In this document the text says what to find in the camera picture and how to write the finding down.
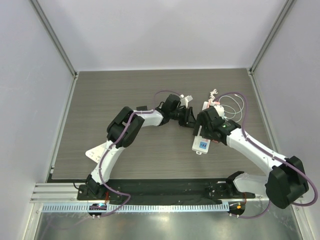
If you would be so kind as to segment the white power strip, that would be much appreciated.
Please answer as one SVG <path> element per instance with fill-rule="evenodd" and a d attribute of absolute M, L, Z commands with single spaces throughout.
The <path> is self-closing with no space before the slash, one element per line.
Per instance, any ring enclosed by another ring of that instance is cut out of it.
<path fill-rule="evenodd" d="M 202 126 L 199 127 L 197 135 L 194 137 L 193 144 L 191 149 L 197 154 L 207 154 L 210 147 L 210 140 L 203 138 L 200 133 L 202 130 Z"/>

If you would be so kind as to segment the black cube socket adapter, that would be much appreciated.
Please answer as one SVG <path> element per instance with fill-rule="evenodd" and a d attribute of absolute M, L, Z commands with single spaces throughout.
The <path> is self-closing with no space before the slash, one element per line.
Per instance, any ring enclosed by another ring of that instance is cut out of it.
<path fill-rule="evenodd" d="M 146 105 L 143 105 L 143 106 L 138 106 L 136 108 L 137 111 L 147 111 L 148 110 L 148 107 Z"/>

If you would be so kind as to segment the white triangular power socket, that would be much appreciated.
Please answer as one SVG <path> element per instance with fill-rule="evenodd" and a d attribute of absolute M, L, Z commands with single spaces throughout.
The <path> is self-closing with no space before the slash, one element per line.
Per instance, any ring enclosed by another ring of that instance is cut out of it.
<path fill-rule="evenodd" d="M 99 163 L 104 151 L 106 150 L 107 143 L 104 142 L 96 147 L 93 147 L 85 152 L 85 156 L 94 161 L 95 163 Z"/>

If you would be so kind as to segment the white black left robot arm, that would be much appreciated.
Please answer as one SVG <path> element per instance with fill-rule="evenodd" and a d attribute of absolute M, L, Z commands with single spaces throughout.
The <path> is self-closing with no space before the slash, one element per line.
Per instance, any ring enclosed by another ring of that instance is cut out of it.
<path fill-rule="evenodd" d="M 196 119 L 193 108 L 188 103 L 191 95 L 176 95 L 173 92 L 157 107 L 148 110 L 146 106 L 136 110 L 125 106 L 107 127 L 106 142 L 100 160 L 87 176 L 84 184 L 78 187 L 80 200 L 102 199 L 108 191 L 106 183 L 121 153 L 136 139 L 143 127 L 159 127 L 170 120 L 178 121 L 182 127 L 194 128 Z"/>

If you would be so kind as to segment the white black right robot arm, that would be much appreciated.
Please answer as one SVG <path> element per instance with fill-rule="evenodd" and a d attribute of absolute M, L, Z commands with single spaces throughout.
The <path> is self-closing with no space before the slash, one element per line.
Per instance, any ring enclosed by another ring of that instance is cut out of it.
<path fill-rule="evenodd" d="M 202 110 L 193 134 L 240 152 L 258 166 L 264 176 L 240 173 L 225 185 L 226 194 L 237 198 L 243 192 L 263 195 L 278 208 L 285 209 L 309 191 L 302 161 L 272 151 L 233 120 L 225 120 L 215 107 Z"/>

